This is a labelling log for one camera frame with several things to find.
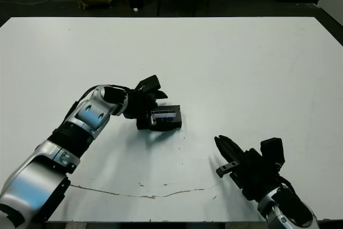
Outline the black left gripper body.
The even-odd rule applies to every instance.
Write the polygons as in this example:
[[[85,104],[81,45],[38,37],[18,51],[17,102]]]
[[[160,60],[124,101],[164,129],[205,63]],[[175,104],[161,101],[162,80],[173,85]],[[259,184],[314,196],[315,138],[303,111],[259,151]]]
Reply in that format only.
[[[157,106],[156,91],[128,91],[128,104],[123,112],[126,119],[144,119]]]

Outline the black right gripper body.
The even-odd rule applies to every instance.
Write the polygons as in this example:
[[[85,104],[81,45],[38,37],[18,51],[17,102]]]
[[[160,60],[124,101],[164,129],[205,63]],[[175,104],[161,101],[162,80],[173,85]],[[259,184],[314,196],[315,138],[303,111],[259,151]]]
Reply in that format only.
[[[230,168],[227,174],[249,201],[260,202],[269,192],[281,186],[277,171],[255,149],[244,151],[241,162],[229,163],[236,166]]]

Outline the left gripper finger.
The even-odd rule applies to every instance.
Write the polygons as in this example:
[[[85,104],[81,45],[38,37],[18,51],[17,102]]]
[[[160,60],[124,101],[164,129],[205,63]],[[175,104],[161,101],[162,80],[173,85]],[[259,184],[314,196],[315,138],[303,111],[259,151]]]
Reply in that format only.
[[[155,91],[152,93],[152,96],[153,96],[153,100],[154,100],[153,103],[155,106],[158,106],[158,103],[157,103],[158,100],[163,100],[163,99],[168,98],[168,96],[163,91]]]

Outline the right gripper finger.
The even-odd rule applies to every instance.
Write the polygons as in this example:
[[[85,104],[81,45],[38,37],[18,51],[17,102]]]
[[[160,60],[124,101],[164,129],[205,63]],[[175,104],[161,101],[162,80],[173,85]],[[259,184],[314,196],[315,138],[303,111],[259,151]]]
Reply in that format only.
[[[227,162],[238,161],[239,147],[228,137],[215,137],[215,144]]]
[[[218,150],[228,162],[241,162],[243,160],[243,150],[227,136],[218,136]]]

